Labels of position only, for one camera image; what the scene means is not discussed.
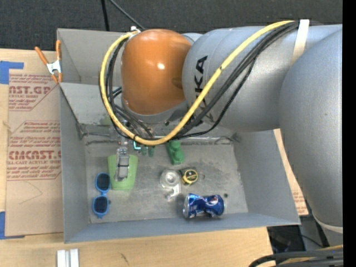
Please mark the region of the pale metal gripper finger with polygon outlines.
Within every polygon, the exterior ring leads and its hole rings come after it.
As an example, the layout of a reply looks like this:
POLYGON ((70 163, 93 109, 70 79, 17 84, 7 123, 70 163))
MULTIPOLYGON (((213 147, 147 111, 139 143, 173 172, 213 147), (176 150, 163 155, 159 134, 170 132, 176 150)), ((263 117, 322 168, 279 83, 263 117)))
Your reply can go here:
POLYGON ((115 172, 115 181, 123 181, 128 177, 128 166, 117 166, 115 172))
POLYGON ((117 150, 117 165, 118 166, 129 166, 129 154, 127 153, 127 148, 120 147, 117 150))

